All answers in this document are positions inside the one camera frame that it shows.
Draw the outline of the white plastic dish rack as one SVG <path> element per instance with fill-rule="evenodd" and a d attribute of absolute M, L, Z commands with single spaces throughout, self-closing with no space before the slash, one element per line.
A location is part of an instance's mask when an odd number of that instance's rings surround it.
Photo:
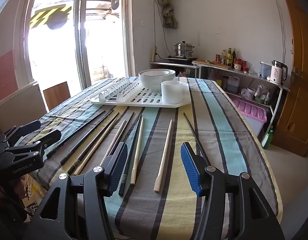
<path fill-rule="evenodd" d="M 163 101 L 160 92 L 153 92 L 145 88 L 139 79 L 130 81 L 124 77 L 119 81 L 112 81 L 103 88 L 97 89 L 88 98 L 91 103 L 109 106 L 178 108 L 191 103 L 189 85 L 182 83 L 183 99 L 178 104 Z"/>

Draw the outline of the steel steamer pot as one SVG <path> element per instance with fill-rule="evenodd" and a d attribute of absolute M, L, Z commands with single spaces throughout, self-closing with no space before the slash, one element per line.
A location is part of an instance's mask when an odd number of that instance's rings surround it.
<path fill-rule="evenodd" d="M 176 43 L 174 45 L 175 55 L 179 57 L 192 57 L 194 48 L 193 45 L 185 41 Z"/>

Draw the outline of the striped tablecloth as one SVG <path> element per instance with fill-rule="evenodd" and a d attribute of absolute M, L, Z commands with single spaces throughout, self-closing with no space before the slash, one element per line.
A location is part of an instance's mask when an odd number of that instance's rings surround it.
<path fill-rule="evenodd" d="M 26 133 L 46 145 L 21 170 L 48 188 L 25 239 L 283 239 L 278 197 L 257 137 L 211 80 L 180 78 L 166 105 L 140 79 L 103 79 Z"/>

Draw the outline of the large white bowl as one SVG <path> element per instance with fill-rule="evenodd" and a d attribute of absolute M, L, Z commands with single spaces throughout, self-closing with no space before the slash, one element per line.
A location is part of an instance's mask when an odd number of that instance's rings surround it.
<path fill-rule="evenodd" d="M 176 77 L 176 72 L 169 69 L 169 75 L 166 76 L 139 76 L 139 79 L 144 88 L 153 91 L 161 91 L 161 83 L 164 81 L 171 81 Z"/>

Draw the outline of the metal kitchen shelf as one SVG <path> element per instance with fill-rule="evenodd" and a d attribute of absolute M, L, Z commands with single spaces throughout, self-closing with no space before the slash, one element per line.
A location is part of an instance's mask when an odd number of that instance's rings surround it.
<path fill-rule="evenodd" d="M 153 61 L 153 62 L 150 62 L 150 64 L 151 64 L 152 69 L 158 69 L 158 66 L 161 66 L 162 68 L 168 68 L 168 67 L 176 68 L 176 67 L 178 67 L 178 68 L 184 68 L 184 69 L 193 69 L 194 72 L 195 72 L 194 76 L 195 76 L 195 78 L 198 78 L 198 79 L 208 79 L 208 74 L 212 70 L 218 70 L 221 73 L 225 74 L 226 76 L 231 75 L 231 76 L 238 77 L 240 79 L 239 88 L 251 87 L 253 85 L 253 83 L 256 82 L 257 84 L 263 84 L 263 85 L 266 85 L 266 86 L 270 86 L 271 89 L 274 90 L 274 93 L 275 93 L 276 89 L 279 89 L 278 97 L 277 97 L 276 100 L 273 101 L 273 102 L 276 103 L 275 107 L 272 107 L 271 104 L 266 105 L 264 103 L 255 102 L 257 105 L 268 108 L 271 112 L 271 119 L 269 121 L 269 125 L 268 125 L 266 132 L 268 132 L 271 128 L 273 128 L 275 126 L 275 117 L 280 116 L 278 114 L 278 112 L 279 112 L 278 109 L 279 109 L 279 106 L 280 106 L 280 102 L 282 100 L 283 91 L 284 90 L 287 91 L 287 92 L 290 91 L 290 89 L 288 87 L 273 83 L 270 80 L 259 76 L 258 74 L 244 73 L 243 71 L 235 70 L 235 69 L 222 69 L 222 68 L 204 66 L 204 65 L 201 65 L 201 64 L 193 64 L 193 63 L 191 65 L 176 64 L 176 63 L 171 63 L 168 60 L 164 61 L 164 62 Z"/>

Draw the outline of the white electric kettle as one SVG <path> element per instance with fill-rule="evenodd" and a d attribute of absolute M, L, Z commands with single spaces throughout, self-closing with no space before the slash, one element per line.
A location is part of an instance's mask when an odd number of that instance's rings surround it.
<path fill-rule="evenodd" d="M 288 74 L 288 66 L 277 60 L 272 61 L 270 81 L 281 85 L 283 81 L 286 81 Z"/>

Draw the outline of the white utensil cup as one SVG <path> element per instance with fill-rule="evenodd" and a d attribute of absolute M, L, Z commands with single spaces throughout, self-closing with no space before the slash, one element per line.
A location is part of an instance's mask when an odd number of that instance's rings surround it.
<path fill-rule="evenodd" d="M 164 81 L 161 83 L 161 92 L 165 105 L 179 104 L 183 98 L 183 84 L 177 80 Z"/>

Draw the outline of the wooden chair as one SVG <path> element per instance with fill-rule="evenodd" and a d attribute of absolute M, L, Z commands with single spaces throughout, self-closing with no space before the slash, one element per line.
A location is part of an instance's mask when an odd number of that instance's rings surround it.
<path fill-rule="evenodd" d="M 43 90 L 43 95 L 48 109 L 51 111 L 64 101 L 70 98 L 70 92 L 67 82 L 59 83 L 50 88 Z"/>

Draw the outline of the green glass bottle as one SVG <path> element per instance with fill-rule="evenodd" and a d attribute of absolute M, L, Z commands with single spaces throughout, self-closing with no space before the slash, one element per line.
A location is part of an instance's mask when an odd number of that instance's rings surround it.
<path fill-rule="evenodd" d="M 262 141 L 261 141 L 261 146 L 263 149 L 267 149 L 270 144 L 271 141 L 273 139 L 273 129 L 270 129 L 263 137 Z"/>

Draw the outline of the inner white bowl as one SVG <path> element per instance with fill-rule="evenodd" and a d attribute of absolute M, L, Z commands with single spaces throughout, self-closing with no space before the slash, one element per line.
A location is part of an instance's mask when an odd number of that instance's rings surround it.
<path fill-rule="evenodd" d="M 139 72 L 139 76 L 166 76 L 169 75 L 168 69 L 148 69 Z"/>

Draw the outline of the black induction cooker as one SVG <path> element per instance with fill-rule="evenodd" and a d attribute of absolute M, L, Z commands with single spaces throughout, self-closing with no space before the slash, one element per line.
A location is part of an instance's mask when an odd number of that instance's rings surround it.
<path fill-rule="evenodd" d="M 196 57 L 186 57 L 186 56 L 169 56 L 166 58 L 171 63 L 176 64 L 185 64 L 185 65 L 191 65 L 193 61 L 197 60 Z"/>

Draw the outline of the wooden chopstick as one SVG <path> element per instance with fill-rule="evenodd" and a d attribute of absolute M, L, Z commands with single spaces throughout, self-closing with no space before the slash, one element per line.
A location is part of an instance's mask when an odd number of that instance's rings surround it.
<path fill-rule="evenodd" d="M 166 161 L 166 155 L 167 155 L 167 151 L 168 151 L 168 147 L 169 147 L 169 141 L 170 141 L 170 135 L 171 135 L 171 131 L 172 131 L 172 123 L 173 123 L 173 121 L 171 119 L 170 123 L 169 123 L 169 127 L 168 127 L 168 132 L 166 134 L 166 139 L 165 139 L 165 144 L 164 144 L 164 149 L 163 149 L 163 154 L 162 154 L 162 158 L 161 158 L 159 171 L 158 171 L 156 181 L 155 181 L 155 185 L 154 185 L 154 188 L 153 188 L 153 190 L 155 192 L 159 192 L 160 188 L 161 188 L 164 166 L 165 166 L 165 161 Z"/>
<path fill-rule="evenodd" d="M 117 117 L 119 116 L 119 112 L 112 118 L 112 120 L 97 134 L 97 136 L 89 143 L 89 145 L 83 150 L 78 159 L 69 169 L 68 173 L 70 175 L 78 175 L 81 173 L 83 168 L 89 162 L 90 158 L 99 148 L 101 143 L 105 140 L 105 138 L 110 133 L 112 127 L 117 122 Z"/>
<path fill-rule="evenodd" d="M 136 147 L 136 151 L 134 155 L 133 169 L 131 172 L 131 180 L 130 180 L 131 185 L 134 185 L 136 183 L 136 174 L 137 174 L 137 167 L 139 163 L 140 147 L 142 144 L 143 126 L 144 126 L 144 117 L 142 116 L 140 119 L 140 127 L 138 131 L 137 147 Z"/>
<path fill-rule="evenodd" d="M 121 135 L 121 132 L 123 131 L 123 127 L 125 126 L 125 123 L 126 123 L 126 120 L 124 120 L 123 123 L 121 124 L 121 126 L 119 127 L 119 129 L 118 129 L 117 133 L 115 134 L 115 136 L 114 136 L 114 138 L 113 138 L 113 140 L 112 140 L 108 150 L 106 151 L 106 153 L 105 153 L 105 155 L 104 155 L 100 165 L 103 164 L 103 162 L 106 159 L 106 157 L 110 154 L 111 150 L 113 150 L 114 145 L 115 145 L 115 143 L 117 142 L 117 140 L 119 138 L 119 135 Z"/>

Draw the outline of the wooden door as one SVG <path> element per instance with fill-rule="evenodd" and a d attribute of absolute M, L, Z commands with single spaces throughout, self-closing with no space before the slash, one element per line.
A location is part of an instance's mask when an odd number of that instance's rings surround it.
<path fill-rule="evenodd" d="M 285 1 L 292 28 L 291 83 L 272 143 L 304 157 L 308 152 L 308 14 L 298 0 Z"/>

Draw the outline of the wooden cutting board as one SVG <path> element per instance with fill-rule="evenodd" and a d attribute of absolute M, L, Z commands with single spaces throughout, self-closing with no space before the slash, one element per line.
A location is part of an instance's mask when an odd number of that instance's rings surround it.
<path fill-rule="evenodd" d="M 224 64 L 220 63 L 211 63 L 210 61 L 204 61 L 204 60 L 195 60 L 192 62 L 193 64 L 201 64 L 204 66 L 210 66 L 210 67 L 217 67 L 217 68 L 222 68 L 222 69 L 231 69 L 231 66 L 227 66 Z"/>

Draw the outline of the pink lid storage box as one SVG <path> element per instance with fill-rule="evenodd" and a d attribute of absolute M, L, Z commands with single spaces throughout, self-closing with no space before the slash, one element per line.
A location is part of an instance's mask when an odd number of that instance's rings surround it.
<path fill-rule="evenodd" d="M 261 107 L 253 105 L 249 102 L 242 101 L 236 97 L 231 96 L 230 98 L 239 109 L 241 114 L 245 117 L 254 133 L 259 135 L 264 124 L 267 122 L 266 111 Z"/>

